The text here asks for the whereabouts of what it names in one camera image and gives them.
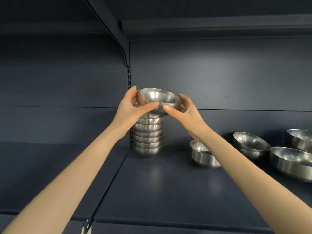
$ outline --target person's right arm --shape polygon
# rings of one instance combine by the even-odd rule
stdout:
[[[210,129],[190,98],[179,96],[185,109],[165,105],[164,110],[209,148],[272,230],[276,234],[312,233],[312,209]]]

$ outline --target person's left arm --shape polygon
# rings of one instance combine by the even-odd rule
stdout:
[[[43,189],[2,234],[61,234],[114,144],[157,102],[134,107],[136,87],[127,91],[113,122]]]

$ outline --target metal bowl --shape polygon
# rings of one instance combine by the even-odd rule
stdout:
[[[160,125],[163,122],[163,118],[155,118],[155,119],[144,119],[144,118],[139,118],[137,121],[137,124],[141,125]]]
[[[178,95],[166,90],[155,88],[140,89],[138,91],[138,101],[142,106],[149,102],[159,102],[158,107],[150,112],[156,116],[168,115],[162,106],[168,105],[175,109],[179,109],[182,103],[182,99]]]
[[[289,146],[312,153],[312,131],[290,129],[287,130],[287,143]]]
[[[271,163],[282,173],[305,182],[312,182],[312,154],[298,149],[272,147]]]
[[[134,149],[138,154],[142,155],[143,157],[155,157],[160,154],[163,149],[163,145],[154,149],[142,149],[134,146]]]
[[[143,138],[137,135],[133,135],[133,140],[139,143],[156,143],[163,140],[163,136],[154,137],[154,138]]]
[[[257,160],[268,155],[271,148],[268,142],[246,132],[233,134],[233,146],[250,160]]]
[[[150,133],[144,133],[144,132],[138,132],[138,131],[133,131],[134,135],[137,135],[142,138],[154,138],[154,137],[160,137],[163,136],[163,131],[158,130],[156,132],[150,132]]]
[[[156,132],[162,129],[162,124],[160,125],[141,125],[135,123],[133,125],[133,130],[137,132],[143,132],[143,133],[150,133],[150,132]]]
[[[209,149],[207,149],[202,143],[193,140],[190,142],[190,146],[192,148],[192,159],[198,165],[205,168],[218,168],[221,166]]]
[[[163,139],[161,141],[158,141],[156,143],[140,143],[137,141],[133,141],[135,147],[141,148],[141,149],[154,149],[158,148],[163,145]]]
[[[155,116],[155,115],[150,114],[150,113],[145,113],[140,118],[142,118],[142,119],[156,119],[156,118],[160,118],[160,117]]]

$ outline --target person's left hand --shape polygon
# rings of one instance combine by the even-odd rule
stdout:
[[[137,95],[138,90],[136,90],[136,86],[133,86],[127,91],[123,100],[120,102],[115,118],[111,123],[111,126],[121,130],[120,138],[130,130],[143,114],[153,110],[159,104],[159,102],[151,102],[139,107],[139,104],[135,105],[138,101]]]

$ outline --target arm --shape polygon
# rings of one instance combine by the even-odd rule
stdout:
[[[272,230],[276,234],[311,233],[312,209],[210,129],[190,98],[179,96],[185,109],[163,106],[164,110],[209,148]]]
[[[114,144],[158,103],[136,108],[137,90],[126,93],[110,126],[43,189],[3,234],[61,234]]]

